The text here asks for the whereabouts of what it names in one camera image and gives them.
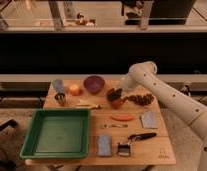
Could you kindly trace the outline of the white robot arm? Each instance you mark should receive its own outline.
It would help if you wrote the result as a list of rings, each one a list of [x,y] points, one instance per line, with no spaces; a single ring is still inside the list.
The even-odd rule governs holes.
[[[152,61],[133,64],[119,88],[131,91],[142,85],[176,113],[203,140],[197,171],[207,171],[207,106],[161,81],[156,73],[157,65]]]

